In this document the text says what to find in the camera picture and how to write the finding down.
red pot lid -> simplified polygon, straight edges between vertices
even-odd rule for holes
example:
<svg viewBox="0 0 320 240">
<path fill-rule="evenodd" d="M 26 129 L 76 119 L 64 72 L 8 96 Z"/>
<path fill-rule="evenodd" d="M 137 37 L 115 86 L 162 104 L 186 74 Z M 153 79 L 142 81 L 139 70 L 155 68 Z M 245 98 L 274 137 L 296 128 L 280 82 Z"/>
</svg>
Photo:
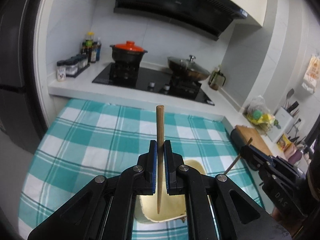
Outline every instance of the red pot lid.
<svg viewBox="0 0 320 240">
<path fill-rule="evenodd" d="M 126 44 L 116 44 L 116 48 L 125 49 L 130 51 L 144 52 L 144 49 L 138 46 L 135 46 L 134 41 L 127 41 Z"/>
</svg>

kitchen counter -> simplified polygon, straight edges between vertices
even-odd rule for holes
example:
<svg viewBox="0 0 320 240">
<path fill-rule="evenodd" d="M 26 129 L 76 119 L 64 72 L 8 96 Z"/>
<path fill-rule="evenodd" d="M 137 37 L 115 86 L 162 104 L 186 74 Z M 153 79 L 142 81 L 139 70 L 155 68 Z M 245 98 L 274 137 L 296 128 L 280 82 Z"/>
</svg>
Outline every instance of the kitchen counter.
<svg viewBox="0 0 320 240">
<path fill-rule="evenodd" d="M 131 106 L 151 111 L 155 111 L 156 106 L 161 104 L 165 106 L 166 112 L 191 114 L 222 121 L 228 133 L 230 133 L 237 124 L 248 127 L 252 126 L 241 113 L 234 109 L 220 92 L 212 90 L 207 81 L 203 81 L 201 89 L 214 102 L 215 106 L 147 91 L 92 83 L 94 78 L 112 61 L 113 60 L 110 57 L 101 57 L 100 62 L 91 64 L 91 66 L 84 70 L 78 77 L 67 78 L 63 82 L 58 82 L 55 78 L 55 73 L 53 73 L 48 77 L 49 94 Z M 159 71 L 169 71 L 168 67 L 153 65 L 146 62 L 142 62 L 140 67 Z M 268 136 L 262 136 L 262 138 L 274 156 L 279 155 L 282 158 L 285 158 L 283 152 L 278 149 L 276 144 L 270 141 Z M 249 170 L 257 185 L 267 212 L 271 212 L 273 204 L 262 191 L 262 188 L 258 187 L 258 184 L 261 182 L 258 172 L 251 169 Z"/>
</svg>

wooden chopstick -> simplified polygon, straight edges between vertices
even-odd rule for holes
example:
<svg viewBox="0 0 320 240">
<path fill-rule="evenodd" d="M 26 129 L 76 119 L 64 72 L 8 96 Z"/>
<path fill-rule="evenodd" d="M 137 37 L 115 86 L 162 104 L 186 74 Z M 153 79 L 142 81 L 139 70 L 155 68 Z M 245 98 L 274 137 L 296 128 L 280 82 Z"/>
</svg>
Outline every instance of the wooden chopstick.
<svg viewBox="0 0 320 240">
<path fill-rule="evenodd" d="M 249 139 L 246 145 L 249 146 L 251 143 L 252 143 L 252 137 Z M 223 174 L 226 175 L 233 168 L 233 166 L 236 165 L 237 161 L 239 161 L 240 158 L 241 158 L 241 155 L 239 153 L 238 156 L 235 158 L 235 160 L 231 163 L 231 165 L 226 169 L 226 171 Z"/>
<path fill-rule="evenodd" d="M 164 151 L 164 106 L 156 107 L 157 117 L 157 212 L 160 213 L 163 179 L 163 151 Z"/>
</svg>

bowl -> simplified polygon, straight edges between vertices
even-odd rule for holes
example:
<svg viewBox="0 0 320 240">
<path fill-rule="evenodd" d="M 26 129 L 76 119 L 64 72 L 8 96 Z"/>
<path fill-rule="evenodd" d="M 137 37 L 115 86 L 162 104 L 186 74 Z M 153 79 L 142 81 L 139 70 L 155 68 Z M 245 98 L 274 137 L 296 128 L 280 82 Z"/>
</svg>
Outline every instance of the bowl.
<svg viewBox="0 0 320 240">
<path fill-rule="evenodd" d="M 203 166 L 196 160 L 185 160 L 184 163 L 206 175 Z M 162 197 L 160 213 L 157 213 L 157 185 L 156 193 L 152 196 L 137 195 L 135 218 L 144 224 L 161 223 L 174 219 L 183 219 L 187 215 L 184 195 L 169 196 L 167 194 L 165 175 L 163 174 Z"/>
</svg>

checkered tablecloth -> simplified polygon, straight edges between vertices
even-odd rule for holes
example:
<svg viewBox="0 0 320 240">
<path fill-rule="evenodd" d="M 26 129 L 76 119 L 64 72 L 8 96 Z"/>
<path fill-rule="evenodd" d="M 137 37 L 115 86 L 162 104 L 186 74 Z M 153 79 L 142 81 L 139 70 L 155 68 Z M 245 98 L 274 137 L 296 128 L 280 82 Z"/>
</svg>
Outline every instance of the checkered tablecloth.
<svg viewBox="0 0 320 240">
<path fill-rule="evenodd" d="M 206 173 L 222 173 L 237 153 L 221 122 L 165 113 L 165 139 L 173 152 L 195 159 Z M 33 228 L 97 175 L 113 177 L 137 163 L 156 139 L 156 113 L 137 108 L 72 99 L 53 122 L 35 153 L 21 193 L 19 233 Z M 261 205 L 246 166 L 228 176 Z M 186 223 L 134 222 L 132 239 L 188 239 Z"/>
</svg>

